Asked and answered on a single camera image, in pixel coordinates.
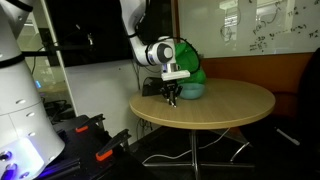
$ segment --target table base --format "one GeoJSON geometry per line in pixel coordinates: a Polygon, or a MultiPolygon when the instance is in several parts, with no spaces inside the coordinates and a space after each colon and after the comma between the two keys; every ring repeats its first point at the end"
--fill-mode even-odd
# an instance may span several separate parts
{"type": "Polygon", "coordinates": [[[244,144],[231,158],[229,163],[223,163],[223,162],[199,162],[198,161],[198,141],[197,141],[197,134],[196,130],[191,130],[191,154],[192,154],[192,160],[191,162],[168,162],[168,163],[144,163],[144,166],[146,167],[192,167],[195,172],[195,179],[200,180],[200,169],[199,167],[211,167],[211,168],[255,168],[254,164],[247,164],[247,163],[233,163],[234,158],[236,155],[246,146],[248,146],[249,143],[244,144]]]}

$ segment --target green object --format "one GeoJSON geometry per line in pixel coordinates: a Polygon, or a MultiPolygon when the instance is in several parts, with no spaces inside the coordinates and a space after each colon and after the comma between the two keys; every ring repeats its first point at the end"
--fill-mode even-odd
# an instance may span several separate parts
{"type": "Polygon", "coordinates": [[[204,84],[199,83],[183,83],[180,97],[183,99],[198,99],[204,92],[204,84]]]}
{"type": "Polygon", "coordinates": [[[199,60],[197,53],[188,43],[178,43],[175,45],[176,49],[176,61],[181,70],[188,70],[191,75],[188,78],[178,80],[178,84],[183,83],[200,83],[204,84],[206,81],[206,74],[199,66],[199,60]]]}

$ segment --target white robot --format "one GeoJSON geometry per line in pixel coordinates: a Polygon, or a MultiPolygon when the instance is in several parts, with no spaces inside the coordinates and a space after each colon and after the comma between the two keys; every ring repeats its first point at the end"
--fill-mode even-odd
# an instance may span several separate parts
{"type": "MultiPolygon", "coordinates": [[[[64,149],[35,87],[17,44],[35,0],[0,0],[0,176],[34,179],[64,149]]],[[[145,0],[120,0],[122,17],[138,64],[162,65],[162,79],[189,77],[179,71],[173,39],[162,37],[143,45],[134,26],[144,16],[145,0]]]]}

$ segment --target blue light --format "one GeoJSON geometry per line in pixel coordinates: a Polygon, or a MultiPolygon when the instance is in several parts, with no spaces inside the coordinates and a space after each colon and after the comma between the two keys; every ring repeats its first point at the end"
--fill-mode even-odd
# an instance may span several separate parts
{"type": "Polygon", "coordinates": [[[42,87],[39,81],[36,81],[36,86],[38,89],[42,87]]]}

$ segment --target white cable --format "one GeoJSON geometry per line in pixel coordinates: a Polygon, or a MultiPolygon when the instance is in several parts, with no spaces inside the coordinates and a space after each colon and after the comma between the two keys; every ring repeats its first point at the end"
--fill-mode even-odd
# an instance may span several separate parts
{"type": "Polygon", "coordinates": [[[166,155],[162,155],[162,154],[155,154],[155,155],[152,155],[152,156],[148,157],[146,160],[144,160],[142,162],[142,164],[146,163],[149,159],[154,158],[154,157],[164,157],[164,158],[168,158],[168,159],[178,159],[178,158],[188,154],[189,152],[191,152],[191,150],[188,150],[188,151],[186,151],[186,152],[184,152],[184,153],[182,153],[182,154],[180,154],[178,156],[174,156],[174,157],[166,156],[166,155]]]}
{"type": "Polygon", "coordinates": [[[220,141],[220,140],[224,137],[224,135],[227,134],[227,132],[228,132],[229,130],[230,130],[230,128],[228,128],[227,130],[225,130],[224,133],[222,133],[221,136],[220,136],[217,140],[215,140],[215,141],[213,141],[213,142],[211,142],[211,143],[209,143],[209,144],[207,144],[207,145],[205,145],[205,146],[199,147],[199,149],[205,149],[205,148],[207,148],[208,146],[211,146],[212,144],[217,143],[218,141],[220,141]]]}
{"type": "MultiPolygon", "coordinates": [[[[205,149],[208,146],[211,146],[212,144],[217,143],[229,131],[229,129],[230,128],[228,128],[224,133],[222,133],[222,135],[217,140],[215,140],[215,141],[213,141],[213,142],[211,142],[211,143],[209,143],[209,144],[207,144],[205,146],[199,147],[199,149],[205,149]]],[[[162,155],[162,154],[155,154],[155,155],[149,156],[147,159],[145,159],[142,162],[142,164],[145,164],[149,159],[154,158],[154,157],[164,157],[164,158],[167,158],[167,159],[178,159],[178,158],[180,158],[180,157],[182,157],[182,156],[184,156],[184,155],[186,155],[186,154],[188,154],[190,152],[191,152],[191,150],[188,150],[188,151],[186,151],[186,152],[184,152],[184,153],[182,153],[182,154],[180,154],[178,156],[166,156],[166,155],[162,155]]]]}

